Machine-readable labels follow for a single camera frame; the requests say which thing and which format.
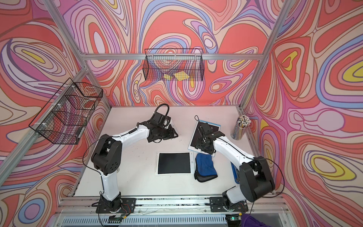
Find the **blue microfibre cloth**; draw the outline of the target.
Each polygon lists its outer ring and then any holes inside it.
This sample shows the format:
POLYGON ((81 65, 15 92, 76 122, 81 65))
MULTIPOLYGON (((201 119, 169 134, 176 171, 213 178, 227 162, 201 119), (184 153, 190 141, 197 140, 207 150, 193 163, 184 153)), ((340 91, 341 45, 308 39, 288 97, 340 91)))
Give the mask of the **blue microfibre cloth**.
POLYGON ((194 178, 198 182, 204 183, 218 177, 210 154, 198 153, 195 158, 195 164, 194 178))

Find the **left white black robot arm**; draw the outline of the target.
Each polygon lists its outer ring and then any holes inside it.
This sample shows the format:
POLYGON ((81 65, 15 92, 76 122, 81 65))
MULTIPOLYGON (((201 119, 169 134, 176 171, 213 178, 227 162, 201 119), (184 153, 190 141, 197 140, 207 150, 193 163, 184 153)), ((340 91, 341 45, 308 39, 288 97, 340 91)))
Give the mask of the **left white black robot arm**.
POLYGON ((123 148, 144 139, 151 143, 177 138, 178 133, 171 122, 170 116, 155 112, 151 119, 138 123, 132 130, 116 135, 101 136, 91 161, 101 175, 103 185, 101 195, 106 201, 113 202, 121 195, 116 172, 121 164, 123 148))

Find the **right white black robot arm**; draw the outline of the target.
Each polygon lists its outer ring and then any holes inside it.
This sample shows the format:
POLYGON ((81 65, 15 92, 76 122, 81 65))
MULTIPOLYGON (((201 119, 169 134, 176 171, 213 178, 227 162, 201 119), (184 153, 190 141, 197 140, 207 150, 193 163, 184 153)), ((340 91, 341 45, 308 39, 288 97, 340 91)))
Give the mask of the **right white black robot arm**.
POLYGON ((198 122, 196 131, 199 134, 196 140, 197 149, 208 154, 219 152, 239 168, 239 186, 224 192, 227 202, 255 202, 275 190, 275 182, 265 158, 246 153, 234 145, 224 133, 213 131, 208 123, 198 122))

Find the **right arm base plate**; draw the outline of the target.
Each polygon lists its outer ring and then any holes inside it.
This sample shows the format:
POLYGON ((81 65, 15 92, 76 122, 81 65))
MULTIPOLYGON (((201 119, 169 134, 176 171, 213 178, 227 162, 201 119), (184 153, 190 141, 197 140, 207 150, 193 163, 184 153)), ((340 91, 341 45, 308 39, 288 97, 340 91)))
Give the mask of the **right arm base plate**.
POLYGON ((249 211, 246 201, 232 203, 227 197, 210 197, 209 202, 205 203, 210 207, 211 212, 238 212, 246 213, 249 211))

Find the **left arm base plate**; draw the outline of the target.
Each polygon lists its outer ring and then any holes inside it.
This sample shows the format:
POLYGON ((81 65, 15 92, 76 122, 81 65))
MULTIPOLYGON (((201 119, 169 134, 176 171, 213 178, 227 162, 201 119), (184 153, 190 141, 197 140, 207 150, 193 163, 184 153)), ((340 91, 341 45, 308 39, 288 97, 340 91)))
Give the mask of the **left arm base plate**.
POLYGON ((135 210, 136 198, 115 198, 108 201, 101 197, 97 207, 97 214, 131 214, 135 210))

